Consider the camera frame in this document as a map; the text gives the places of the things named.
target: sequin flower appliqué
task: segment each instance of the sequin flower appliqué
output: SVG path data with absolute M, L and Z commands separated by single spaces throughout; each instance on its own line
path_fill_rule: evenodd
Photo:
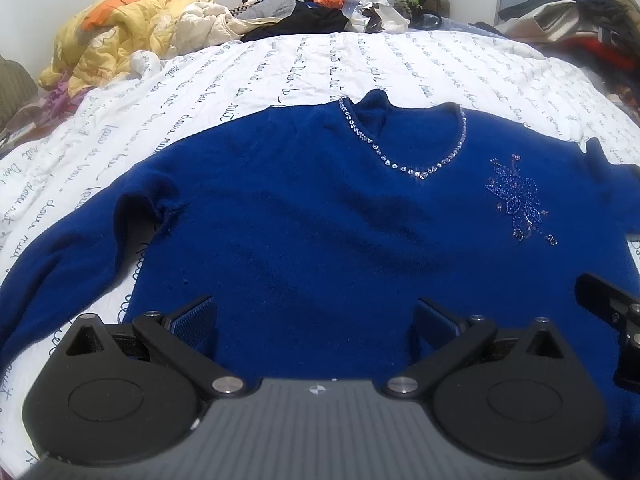
M 538 186 L 530 178 L 524 178 L 518 171 L 519 155 L 511 155 L 511 167 L 503 166 L 498 159 L 492 158 L 495 178 L 490 178 L 485 186 L 495 196 L 504 200 L 498 202 L 496 209 L 504 211 L 513 218 L 513 237 L 521 242 L 537 232 L 545 236 L 550 245 L 558 241 L 553 235 L 544 235 L 540 230 L 547 211 L 540 209 Z

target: bed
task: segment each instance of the bed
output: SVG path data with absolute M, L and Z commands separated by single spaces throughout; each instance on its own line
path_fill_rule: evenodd
M 50 136 L 0 160 L 0 283 L 38 234 L 140 160 L 269 106 L 358 101 L 379 88 L 397 106 L 453 101 L 583 149 L 597 137 L 610 162 L 640 164 L 640 129 L 580 69 L 510 40 L 450 31 L 281 36 L 169 62 L 137 52 L 131 67 L 129 78 L 91 91 Z M 154 233 L 130 229 L 118 279 L 86 309 L 105 323 L 122 321 Z M 640 270 L 640 237 L 628 244 Z M 25 348 L 2 377 L 0 465 L 14 478 L 37 461 L 22 424 L 24 397 L 72 321 Z

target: sweater sleeve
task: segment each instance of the sweater sleeve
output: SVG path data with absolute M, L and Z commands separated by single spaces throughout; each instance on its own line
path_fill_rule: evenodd
M 124 257 L 129 218 L 145 216 L 166 227 L 177 213 L 171 178 L 138 166 L 38 236 L 0 287 L 0 370 L 111 284 Z

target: yellow comforter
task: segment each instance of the yellow comforter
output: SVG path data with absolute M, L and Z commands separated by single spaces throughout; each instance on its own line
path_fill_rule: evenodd
M 68 91 L 101 87 L 129 72 L 137 50 L 162 56 L 185 7 L 197 0 L 100 0 L 76 14 L 58 31 L 50 66 L 39 83 L 52 89 L 71 72 Z

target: metal screw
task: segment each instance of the metal screw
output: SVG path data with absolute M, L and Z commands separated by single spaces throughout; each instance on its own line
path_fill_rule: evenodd
M 418 389 L 418 381 L 411 377 L 393 377 L 386 382 L 386 387 L 397 394 L 410 394 Z
M 218 377 L 211 383 L 211 387 L 221 394 L 234 394 L 242 389 L 244 381 L 238 377 Z

